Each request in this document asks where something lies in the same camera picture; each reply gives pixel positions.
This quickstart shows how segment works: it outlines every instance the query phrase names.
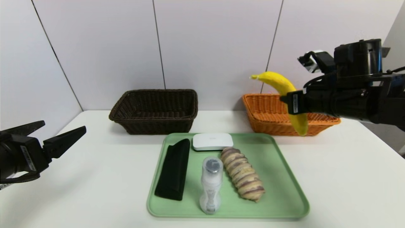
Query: white router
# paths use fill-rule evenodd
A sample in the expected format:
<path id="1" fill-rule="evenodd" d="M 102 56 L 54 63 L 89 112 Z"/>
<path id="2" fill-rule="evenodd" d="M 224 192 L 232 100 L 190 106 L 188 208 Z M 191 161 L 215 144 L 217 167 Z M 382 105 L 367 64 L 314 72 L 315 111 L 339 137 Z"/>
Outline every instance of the white router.
<path id="1" fill-rule="evenodd" d="M 193 136 L 196 151 L 221 151 L 233 146 L 232 136 L 228 133 L 202 133 Z"/>

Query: white table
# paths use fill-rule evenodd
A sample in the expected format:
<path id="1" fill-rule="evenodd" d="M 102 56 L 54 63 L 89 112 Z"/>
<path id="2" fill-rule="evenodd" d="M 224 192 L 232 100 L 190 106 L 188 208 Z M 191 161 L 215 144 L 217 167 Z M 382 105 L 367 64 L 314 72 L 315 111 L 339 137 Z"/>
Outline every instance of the white table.
<path id="1" fill-rule="evenodd" d="M 131 136 L 86 111 L 87 133 L 41 178 L 0 191 L 1 228 L 405 227 L 405 160 L 360 123 L 316 137 L 275 137 L 311 205 L 300 220 L 167 219 L 146 209 L 165 136 Z M 200 111 L 191 132 L 251 132 L 244 112 Z"/>

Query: sticker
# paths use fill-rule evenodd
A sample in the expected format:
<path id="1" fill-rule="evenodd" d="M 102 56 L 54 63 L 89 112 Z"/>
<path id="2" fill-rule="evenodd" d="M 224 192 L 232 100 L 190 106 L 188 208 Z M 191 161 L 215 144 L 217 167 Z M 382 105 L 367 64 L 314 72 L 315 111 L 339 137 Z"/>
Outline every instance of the sticker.
<path id="1" fill-rule="evenodd" d="M 294 109 L 294 113 L 298 113 L 298 94 L 294 94 L 292 96 L 292 106 Z"/>
<path id="2" fill-rule="evenodd" d="M 3 190 L 3 189 L 7 188 L 10 185 L 12 185 L 12 184 L 2 184 L 2 185 L 0 185 L 0 190 Z"/>
<path id="3" fill-rule="evenodd" d="M 30 170 L 36 171 L 36 168 L 34 166 L 34 163 L 31 160 L 30 153 L 28 152 L 28 149 L 25 146 L 20 146 L 20 147 L 21 147 L 21 150 L 23 151 L 24 157 L 26 158 L 28 166 L 30 167 Z"/>

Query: black cable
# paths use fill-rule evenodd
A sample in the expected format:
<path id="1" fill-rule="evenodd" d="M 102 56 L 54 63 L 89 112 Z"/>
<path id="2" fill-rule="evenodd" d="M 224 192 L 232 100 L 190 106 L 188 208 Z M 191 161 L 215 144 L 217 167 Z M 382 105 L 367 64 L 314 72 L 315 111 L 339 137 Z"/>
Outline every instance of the black cable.
<path id="1" fill-rule="evenodd" d="M 316 78 L 313 78 L 313 79 L 309 80 L 307 83 L 305 83 L 304 88 L 306 88 L 307 86 L 311 85 L 312 83 L 314 83 L 314 82 L 316 82 L 318 80 L 323 79 L 324 77 L 325 77 L 325 75 L 322 75 L 322 76 L 319 76 L 319 77 L 316 77 Z"/>
<path id="2" fill-rule="evenodd" d="M 22 176 L 15 177 L 15 178 L 0 179 L 0 184 L 24 183 L 24 182 L 36 180 L 39 177 L 40 177 L 39 173 L 26 173 Z"/>
<path id="3" fill-rule="evenodd" d="M 395 70 L 387 70 L 387 74 L 397 73 L 397 72 L 400 72 L 400 71 L 405 71 L 405 67 L 399 67 L 399 68 L 397 68 Z"/>

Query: label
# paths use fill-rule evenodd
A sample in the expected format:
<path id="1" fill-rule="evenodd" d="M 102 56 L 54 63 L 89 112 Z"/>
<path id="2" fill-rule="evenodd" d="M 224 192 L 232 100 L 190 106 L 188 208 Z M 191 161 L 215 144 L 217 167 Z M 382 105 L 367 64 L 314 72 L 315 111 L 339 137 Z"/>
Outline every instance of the label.
<path id="1" fill-rule="evenodd" d="M 207 190 L 207 212 L 215 212 L 215 190 Z"/>
<path id="2" fill-rule="evenodd" d="M 298 94 L 292 96 L 292 106 L 294 113 L 298 113 Z"/>
<path id="3" fill-rule="evenodd" d="M 28 166 L 30 167 L 30 170 L 36 171 L 36 168 L 34 166 L 34 163 L 31 160 L 30 153 L 28 152 L 28 149 L 25 146 L 20 146 L 20 147 L 21 147 L 21 150 L 22 150 L 22 152 L 24 154 L 24 157 L 26 158 Z"/>
<path id="4" fill-rule="evenodd" d="M 12 184 L 2 184 L 2 185 L 0 185 L 0 190 L 3 190 L 3 189 L 7 188 L 10 185 L 12 185 Z"/>

